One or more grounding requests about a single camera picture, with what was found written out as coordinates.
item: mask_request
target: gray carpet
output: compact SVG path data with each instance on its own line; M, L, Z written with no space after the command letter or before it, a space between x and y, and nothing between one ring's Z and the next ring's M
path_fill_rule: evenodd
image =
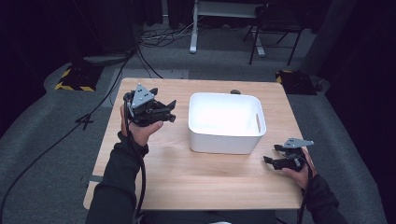
M198 37L194 55L189 54L188 36L167 47L141 49L153 68L188 71L189 79L273 82L277 70L300 67L315 39L309 31L303 33L290 66L286 66L290 52L276 49L267 50L264 58L256 54L253 65L248 65L252 40L242 43L246 30L205 30ZM26 109L1 138L0 197L28 164L75 127L76 119L97 106L120 69L119 64L106 67L96 92L56 91L54 87L67 65L48 76L44 83L47 94ZM144 68L134 56L124 69ZM311 78L314 83L320 81ZM303 137L315 141L310 152L318 172L328 180L349 223L387 223L376 184L324 95L329 84L325 81L323 85L324 91L317 96L288 96ZM94 123L85 131L78 127L21 178L7 198L5 224L84 222L87 211L82 202L87 178L110 112L111 107L99 106L92 115ZM295 211L276 212L289 223L296 220ZM304 223L313 223L308 212Z

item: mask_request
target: black cable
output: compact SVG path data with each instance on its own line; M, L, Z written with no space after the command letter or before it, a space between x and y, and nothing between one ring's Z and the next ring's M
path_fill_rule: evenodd
M276 221L282 223L282 224L288 224L287 222L283 221L282 219L275 217Z
M193 25L193 23L183 29L179 29L177 31L174 30L173 32L168 33L168 34L165 34L165 32L168 31L169 29L164 29L161 34L157 34L156 31L147 31L147 33L154 33L154 35L146 35L145 33L143 33L140 37L140 41L142 42L142 46L145 46L148 48L165 47L167 45L172 44L175 40L179 40L186 35L191 35L191 34L183 35L183 33L185 31L190 30L192 25ZM147 41L150 39L157 39L157 43L156 44L148 43Z
M140 57L139 54L137 54L137 58L139 59L139 61L142 63L143 67L145 68L146 72L148 72L148 76L149 78L152 78L151 73L149 72L149 70L147 69L147 67L145 66L145 64L142 61L142 58Z
M125 121L125 129L127 132L127 139L130 140L133 136L129 130L129 123L128 123L128 117L127 114L129 113L128 107L127 107L127 101L124 101L124 121ZM139 198L139 203L137 204L135 213L134 213L134 218L137 221L141 215L140 210L142 208L143 200L145 198L146 194L146 165L145 161L143 160L142 154L138 151L137 148L131 146L131 142L128 141L128 148L130 151L133 151L136 157L139 159L140 162L140 169L142 171L142 189L140 190L140 198Z
M114 81L114 82L117 82L117 85L115 85L115 86L119 86L121 80L122 80L122 69L120 70L119 75L116 77L116 80ZM110 94L108 95L108 100L110 101L110 104L113 105L113 106L114 106L114 104L113 104L113 102L111 101L111 93L113 93L114 90L115 90L115 89L112 89L111 92L110 92Z
M49 151L51 151L54 147L56 147L59 143L61 143L70 133L72 133L79 125L81 125L82 123L86 122L91 115L99 108L99 106L107 99L107 97L110 95L111 92L114 91L115 87L116 87L116 83L117 80L120 78L120 74L121 71L123 69L123 67L125 66L125 64L128 63L128 61L132 58L132 54L128 56L128 58L125 60L125 62L122 64L119 74L116 78L116 81L114 81L113 85L110 88L110 91L106 94L106 96L103 98L103 100L94 108L94 110L88 114L88 116L86 116L84 119L82 119L73 129L71 129L67 134L65 134L63 137L61 137L57 142L55 142L52 146L50 146L48 149L46 149L43 153L41 153L37 158L35 158L35 160L33 160L18 176L17 178L15 178L14 182L11 184L11 186L7 189L3 200L1 202L0 205L0 224L3 223L3 211L6 205L6 200L7 197L9 195L9 193L11 192L11 190L14 188L14 186L18 183L18 181L21 179L21 177L38 161L40 160L45 154L47 154Z
M93 29L91 28L91 26L89 25L87 18L85 18L84 14L82 13L81 9L79 8L79 6L78 6L76 0L73 0L73 3L74 3L74 5L75 5L76 9L78 10L79 15L82 17L82 19L84 20L84 22L85 22L85 24L87 25L88 29L90 30L92 36L93 36L93 37L96 39L96 41L102 46L102 48L107 49L108 51L113 52L113 53L127 53L127 52L130 52L130 51L134 50L134 47L133 47L133 48L131 48L130 50L127 50L126 52L125 52L125 51L116 51L116 50L110 49L110 48L108 48L107 46L105 46L105 45L102 43L102 41L99 39L99 37L97 37L97 35L95 34L95 32L93 31Z
M100 66L106 67L118 63L123 63L128 58L128 54L125 54L123 57L118 59L110 59L110 60L102 60L102 61L94 61L89 59L84 59L87 63L91 64L92 66Z
M303 223L303 216L304 216L304 209L305 209L305 205L306 205L306 200L308 199L308 194L309 194L309 189L311 186L311 180L312 180L312 169L311 166L309 165L308 161L306 159L304 159L301 156L297 156L297 158L302 159L303 161L305 161L306 166L308 167L308 183L306 184L306 189L304 191L304 197L303 197L303 201L301 202L301 207L298 210L298 216L297 216L297 224L301 224Z
M142 51L140 50L140 48L137 47L137 49L139 50L139 54L140 54L140 56L142 57L143 61L145 61L145 63L148 65L148 67L151 69L151 71L153 71L154 74L157 75L158 77L163 78L162 76L160 76L160 74L158 74L158 73L151 67L151 65L149 65L148 61L146 61L145 57L143 56Z

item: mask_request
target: desk leg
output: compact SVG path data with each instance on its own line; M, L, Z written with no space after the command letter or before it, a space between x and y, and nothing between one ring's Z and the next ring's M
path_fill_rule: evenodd
M195 0L190 53L196 53L198 40L198 0Z
M264 57L265 51L264 51L264 48L262 47L262 41L260 40L260 37L257 38L256 48L257 48L257 52L259 53L259 56Z

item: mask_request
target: black sleeve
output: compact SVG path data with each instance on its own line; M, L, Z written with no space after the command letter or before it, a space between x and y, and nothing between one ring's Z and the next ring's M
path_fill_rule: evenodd
M344 216L338 211L338 200L331 192L326 180L320 175L316 175L312 179L306 208L311 212L312 218L317 224L347 223Z
M103 180L95 188L86 223L117 224L133 221L136 207L134 181L140 169L134 148L144 157L149 152L149 147L141 147L132 140L132 148L129 148L128 139L121 133L119 139L121 142L111 151Z

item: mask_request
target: white plastic container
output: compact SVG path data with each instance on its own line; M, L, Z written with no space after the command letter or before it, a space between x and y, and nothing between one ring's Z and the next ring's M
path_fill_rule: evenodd
M250 95L197 92L190 98L190 148L249 154L266 132L260 101Z

